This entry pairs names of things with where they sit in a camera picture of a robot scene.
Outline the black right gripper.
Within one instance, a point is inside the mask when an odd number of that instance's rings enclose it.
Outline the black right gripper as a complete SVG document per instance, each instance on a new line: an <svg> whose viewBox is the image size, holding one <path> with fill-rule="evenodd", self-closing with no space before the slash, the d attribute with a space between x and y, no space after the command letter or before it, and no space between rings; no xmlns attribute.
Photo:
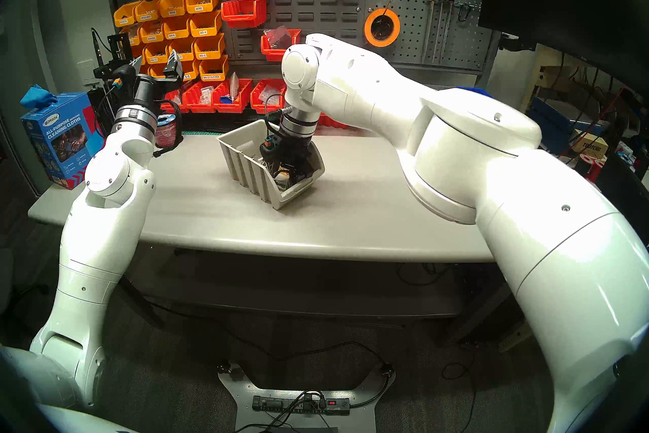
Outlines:
<svg viewBox="0 0 649 433"><path fill-rule="evenodd" d="M277 182L291 182L292 169L295 169L295 183L313 176L315 163L310 151L311 140L276 132L275 167Z"/></svg>

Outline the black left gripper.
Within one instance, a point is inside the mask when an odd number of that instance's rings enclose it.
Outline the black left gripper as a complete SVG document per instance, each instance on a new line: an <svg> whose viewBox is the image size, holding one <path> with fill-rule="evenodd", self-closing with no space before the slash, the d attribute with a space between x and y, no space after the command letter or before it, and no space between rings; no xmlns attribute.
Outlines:
<svg viewBox="0 0 649 433"><path fill-rule="evenodd" d="M138 56L129 63L134 74L140 73L142 62L143 56ZM182 59L175 49L172 49L167 57L163 74L165 78L136 75L133 90L136 105L148 110L159 110L160 103L164 100L166 94L171 91L171 81L183 81Z"/></svg>

